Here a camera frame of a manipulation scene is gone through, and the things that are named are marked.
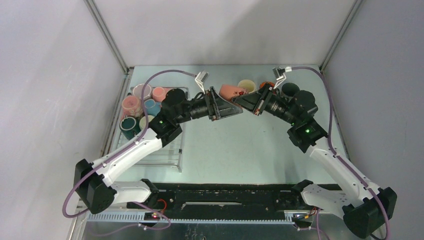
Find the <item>cream mug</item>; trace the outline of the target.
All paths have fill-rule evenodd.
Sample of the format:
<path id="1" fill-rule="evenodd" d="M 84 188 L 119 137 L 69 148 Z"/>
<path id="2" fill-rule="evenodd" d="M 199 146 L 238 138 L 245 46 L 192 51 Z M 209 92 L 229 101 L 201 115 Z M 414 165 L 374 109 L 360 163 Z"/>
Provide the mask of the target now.
<path id="1" fill-rule="evenodd" d="M 243 79 L 239 81 L 237 86 L 239 88 L 245 89 L 248 93 L 253 93 L 257 90 L 256 83 L 250 79 Z"/>

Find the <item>salmon printed mug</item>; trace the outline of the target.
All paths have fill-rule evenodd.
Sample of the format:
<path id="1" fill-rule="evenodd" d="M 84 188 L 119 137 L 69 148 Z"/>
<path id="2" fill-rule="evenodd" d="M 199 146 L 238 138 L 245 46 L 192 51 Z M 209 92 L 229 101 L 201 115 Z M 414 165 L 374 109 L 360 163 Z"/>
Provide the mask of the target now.
<path id="1" fill-rule="evenodd" d="M 248 93 L 247 90 L 242 87 L 229 85 L 229 84 L 223 84 L 218 94 L 224 100 L 231 102 L 232 98 L 245 95 L 247 93 Z"/>

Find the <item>orange mug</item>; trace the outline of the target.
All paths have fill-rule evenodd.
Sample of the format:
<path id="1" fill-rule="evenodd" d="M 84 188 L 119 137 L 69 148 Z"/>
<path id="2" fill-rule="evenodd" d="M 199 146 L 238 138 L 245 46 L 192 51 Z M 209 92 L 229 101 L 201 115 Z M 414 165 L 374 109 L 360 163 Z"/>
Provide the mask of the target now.
<path id="1" fill-rule="evenodd" d="M 275 84 L 271 81 L 264 81 L 259 85 L 259 90 L 265 86 L 268 86 L 268 88 L 274 89 Z"/>

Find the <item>dark green mug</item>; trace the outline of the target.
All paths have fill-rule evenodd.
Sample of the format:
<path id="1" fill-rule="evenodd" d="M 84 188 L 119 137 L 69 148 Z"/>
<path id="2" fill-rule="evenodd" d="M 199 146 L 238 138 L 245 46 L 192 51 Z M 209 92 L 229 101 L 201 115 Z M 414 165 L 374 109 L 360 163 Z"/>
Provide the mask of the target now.
<path id="1" fill-rule="evenodd" d="M 300 91 L 300 88 L 298 85 L 292 82 L 286 82 L 281 86 L 280 95 L 283 98 L 291 99 L 294 97 L 298 92 Z"/>

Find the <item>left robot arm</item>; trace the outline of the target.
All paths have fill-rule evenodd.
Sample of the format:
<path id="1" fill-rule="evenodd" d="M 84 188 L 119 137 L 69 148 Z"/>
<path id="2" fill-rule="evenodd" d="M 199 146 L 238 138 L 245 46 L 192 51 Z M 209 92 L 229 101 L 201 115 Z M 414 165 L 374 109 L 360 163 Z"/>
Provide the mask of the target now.
<path id="1" fill-rule="evenodd" d="M 150 180 L 118 182 L 118 177 L 144 157 L 171 143 L 182 133 L 182 123 L 203 117 L 217 121 L 242 112 L 241 107 L 221 98 L 213 87 L 203 97 L 191 100 L 182 89 L 171 89 L 161 103 L 160 112 L 142 132 L 102 158 L 91 163 L 82 159 L 76 164 L 75 192 L 92 214 L 129 202 L 153 208 L 159 191 Z"/>

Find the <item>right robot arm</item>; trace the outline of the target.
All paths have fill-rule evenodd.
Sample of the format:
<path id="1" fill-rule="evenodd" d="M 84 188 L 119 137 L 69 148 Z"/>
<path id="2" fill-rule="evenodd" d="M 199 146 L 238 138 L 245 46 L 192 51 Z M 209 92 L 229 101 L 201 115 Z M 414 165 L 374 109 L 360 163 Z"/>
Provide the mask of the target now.
<path id="1" fill-rule="evenodd" d="M 297 209 L 314 206 L 343 220 L 358 238 L 372 237 L 387 224 L 394 213 L 396 192 L 381 188 L 361 173 L 350 161 L 336 152 L 329 134 L 315 121 L 318 107 L 314 95 L 300 90 L 290 98 L 276 95 L 264 86 L 252 93 L 231 98 L 231 102 L 259 116 L 267 112 L 291 125 L 287 131 L 291 142 L 319 163 L 343 193 L 326 190 L 312 181 L 303 180 L 291 194 Z"/>

